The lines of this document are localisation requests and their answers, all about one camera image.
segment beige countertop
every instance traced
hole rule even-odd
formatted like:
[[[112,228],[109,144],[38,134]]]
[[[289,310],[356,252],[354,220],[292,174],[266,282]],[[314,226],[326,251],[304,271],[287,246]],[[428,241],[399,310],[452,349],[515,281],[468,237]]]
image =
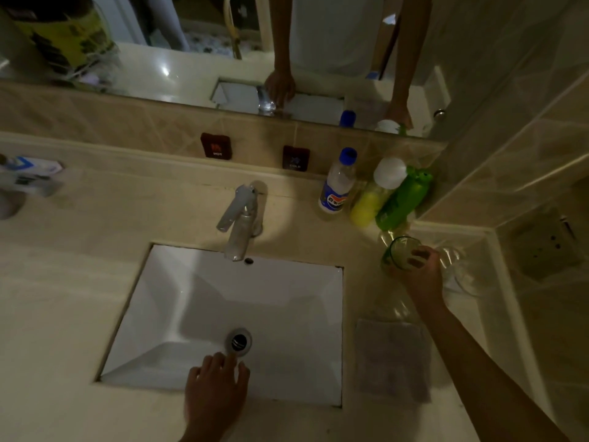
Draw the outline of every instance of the beige countertop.
[[[117,170],[115,163],[111,169]],[[18,215],[0,222],[0,440],[162,442],[181,436],[181,394],[94,379],[150,243],[222,250],[228,236],[215,225],[233,189],[259,178],[223,167],[195,164],[191,170],[201,170],[205,182],[68,169],[59,192],[28,197]],[[376,302],[386,318],[401,287],[380,271],[383,247],[375,229],[363,233],[345,215],[330,221],[320,215],[314,191],[321,180],[262,178],[269,192],[264,232],[249,253],[345,268],[343,407],[248,400],[230,440],[476,440],[438,356],[430,404],[394,405],[355,391],[356,320],[371,316]],[[458,307],[474,317],[471,332],[481,340],[473,304]]]

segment electrical outlet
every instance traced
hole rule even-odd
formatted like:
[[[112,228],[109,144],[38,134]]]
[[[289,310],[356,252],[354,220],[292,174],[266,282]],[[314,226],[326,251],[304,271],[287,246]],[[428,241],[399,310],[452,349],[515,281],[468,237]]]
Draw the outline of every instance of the electrical outlet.
[[[556,208],[538,212],[511,233],[511,249],[523,274],[540,281],[583,263],[578,242]]]

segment white sink basin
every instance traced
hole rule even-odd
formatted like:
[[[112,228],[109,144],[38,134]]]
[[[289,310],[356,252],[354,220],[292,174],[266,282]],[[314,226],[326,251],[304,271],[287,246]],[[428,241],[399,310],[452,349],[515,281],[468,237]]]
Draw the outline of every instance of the white sink basin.
[[[332,266],[155,245],[100,380],[181,390],[188,370],[226,353],[242,328],[251,334],[249,395],[340,406],[342,276]]]

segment faucet handle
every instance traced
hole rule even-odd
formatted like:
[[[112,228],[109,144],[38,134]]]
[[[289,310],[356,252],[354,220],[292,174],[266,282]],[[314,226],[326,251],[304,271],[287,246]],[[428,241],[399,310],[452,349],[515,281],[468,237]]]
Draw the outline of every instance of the faucet handle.
[[[235,189],[235,197],[217,223],[217,229],[226,233],[241,214],[255,217],[257,214],[257,194],[257,190],[251,185],[242,184]]]

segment chrome faucet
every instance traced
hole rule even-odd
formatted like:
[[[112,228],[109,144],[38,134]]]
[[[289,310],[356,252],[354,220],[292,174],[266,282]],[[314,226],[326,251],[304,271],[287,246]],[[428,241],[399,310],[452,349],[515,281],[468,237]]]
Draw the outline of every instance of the chrome faucet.
[[[254,186],[242,184],[235,191],[235,198],[217,223],[217,229],[226,233],[231,225],[231,235],[225,245],[225,258],[243,260],[251,237],[261,234],[261,219],[258,220],[258,191]]]

